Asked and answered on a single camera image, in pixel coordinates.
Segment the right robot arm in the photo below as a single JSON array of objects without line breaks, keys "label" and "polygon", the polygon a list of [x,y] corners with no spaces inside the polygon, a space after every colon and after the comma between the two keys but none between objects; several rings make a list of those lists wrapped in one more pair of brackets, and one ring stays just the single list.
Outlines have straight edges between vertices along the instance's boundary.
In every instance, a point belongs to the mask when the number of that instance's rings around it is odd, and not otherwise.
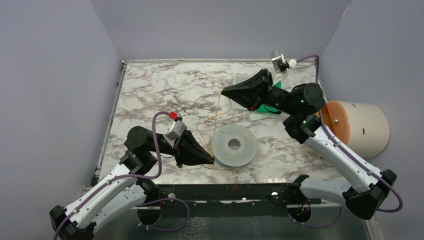
[{"label": "right robot arm", "polygon": [[325,106],[317,83],[303,83],[286,91],[274,86],[271,73],[261,69],[251,78],[222,89],[222,95],[248,111],[262,105],[288,114],[283,125],[287,134],[323,156],[347,183],[319,180],[301,175],[291,184],[304,199],[321,199],[345,206],[355,216],[369,220],[394,191],[397,175],[381,170],[347,147],[326,126],[317,113]]}]

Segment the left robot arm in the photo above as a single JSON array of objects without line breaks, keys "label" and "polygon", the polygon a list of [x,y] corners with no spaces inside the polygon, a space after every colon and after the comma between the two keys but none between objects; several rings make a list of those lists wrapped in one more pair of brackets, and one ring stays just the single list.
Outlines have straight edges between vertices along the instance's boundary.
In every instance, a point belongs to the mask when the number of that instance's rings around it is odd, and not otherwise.
[{"label": "left robot arm", "polygon": [[156,148],[161,154],[173,156],[179,168],[215,162],[186,127],[171,145],[163,134],[135,126],[124,145],[127,151],[106,177],[76,201],[50,210],[55,240],[91,240],[97,230],[123,211],[159,199],[159,187],[152,179],[144,178],[158,163],[152,153]]}]

